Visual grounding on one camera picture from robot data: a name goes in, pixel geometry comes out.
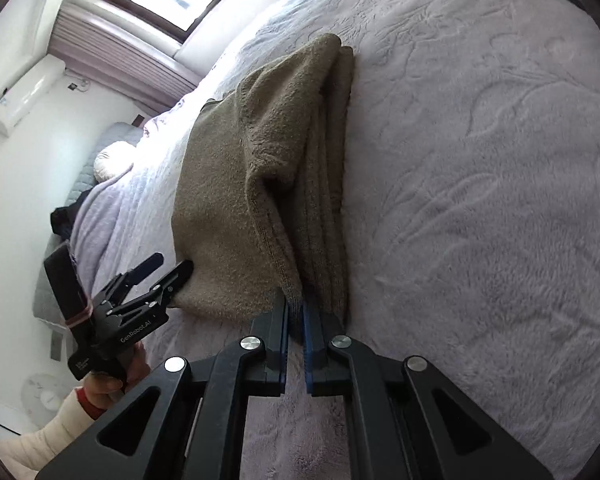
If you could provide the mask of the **left hand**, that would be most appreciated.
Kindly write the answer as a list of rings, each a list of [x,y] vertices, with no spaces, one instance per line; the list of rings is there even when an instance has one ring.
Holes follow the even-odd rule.
[[[145,347],[138,342],[134,344],[131,361],[125,369],[125,378],[120,380],[105,373],[88,374],[76,394],[79,404],[91,418],[99,418],[116,403],[114,396],[134,388],[149,373]]]

